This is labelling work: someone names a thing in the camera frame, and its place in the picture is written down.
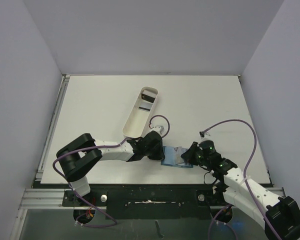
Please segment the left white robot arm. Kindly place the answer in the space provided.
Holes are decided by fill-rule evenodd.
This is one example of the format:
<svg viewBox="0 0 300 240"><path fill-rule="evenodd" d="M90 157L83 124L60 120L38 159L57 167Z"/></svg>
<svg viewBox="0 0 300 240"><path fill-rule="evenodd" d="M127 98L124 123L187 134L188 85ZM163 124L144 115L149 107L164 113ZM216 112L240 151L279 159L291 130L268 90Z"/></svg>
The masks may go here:
<svg viewBox="0 0 300 240"><path fill-rule="evenodd" d="M84 133L61 148L56 153L57 159L52 167L59 163L62 172L59 174L69 183L74 193L74 200L85 206L92 199L87 173L99 161L135 162L147 157L150 160L165 159L163 137L160 130L151 130L144 137L126 137L119 143L96 144L89 133Z"/></svg>

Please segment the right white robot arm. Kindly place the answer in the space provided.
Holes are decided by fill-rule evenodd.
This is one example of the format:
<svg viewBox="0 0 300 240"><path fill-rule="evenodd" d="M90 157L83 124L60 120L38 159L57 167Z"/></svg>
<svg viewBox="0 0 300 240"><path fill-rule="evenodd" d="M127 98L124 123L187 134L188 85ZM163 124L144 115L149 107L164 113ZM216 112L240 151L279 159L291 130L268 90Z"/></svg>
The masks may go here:
<svg viewBox="0 0 300 240"><path fill-rule="evenodd" d="M290 196L282 197L244 175L234 162L215 149L214 142L193 142L181 158L196 166L205 167L219 182L212 192L220 205L231 204L264 230L269 240L298 240L300 238L300 208Z"/></svg>

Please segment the blue card holder wallet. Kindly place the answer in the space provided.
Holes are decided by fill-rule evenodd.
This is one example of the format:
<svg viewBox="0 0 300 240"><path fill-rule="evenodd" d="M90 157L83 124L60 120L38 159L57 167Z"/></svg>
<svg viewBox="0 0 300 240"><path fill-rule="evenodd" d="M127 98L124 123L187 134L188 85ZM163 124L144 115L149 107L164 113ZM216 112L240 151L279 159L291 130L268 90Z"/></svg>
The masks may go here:
<svg viewBox="0 0 300 240"><path fill-rule="evenodd" d="M163 152L165 158L161 160L162 166L177 167L177 168L193 168L193 165L187 163L181 155L184 154L188 149L181 146L172 147L164 146Z"/></svg>

